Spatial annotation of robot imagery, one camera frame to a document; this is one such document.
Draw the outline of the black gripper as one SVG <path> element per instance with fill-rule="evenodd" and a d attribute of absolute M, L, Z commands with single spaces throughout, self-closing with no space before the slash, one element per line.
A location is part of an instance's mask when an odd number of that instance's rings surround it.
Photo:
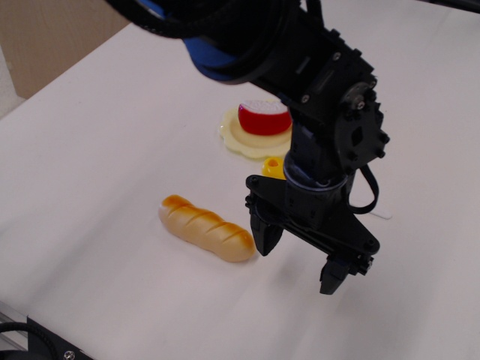
<path fill-rule="evenodd" d="M 353 178 L 332 187 L 302 188 L 292 181 L 247 177 L 246 206 L 256 249 L 267 256 L 283 231 L 328 254 L 319 293 L 333 295 L 347 275 L 366 275 L 380 249 L 378 240 L 349 207 Z"/>

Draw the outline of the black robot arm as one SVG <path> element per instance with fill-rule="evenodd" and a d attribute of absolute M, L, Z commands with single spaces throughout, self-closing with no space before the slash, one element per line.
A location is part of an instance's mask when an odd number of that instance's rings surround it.
<path fill-rule="evenodd" d="M 284 179 L 247 178 L 246 205 L 257 250 L 267 255 L 283 231 L 327 254 L 320 291 L 365 274 L 380 248 L 350 193 L 385 154 L 376 77 L 357 49 L 324 26 L 319 1 L 112 1 L 136 26 L 184 42 L 196 69 L 219 83 L 252 83 L 292 116 Z"/>

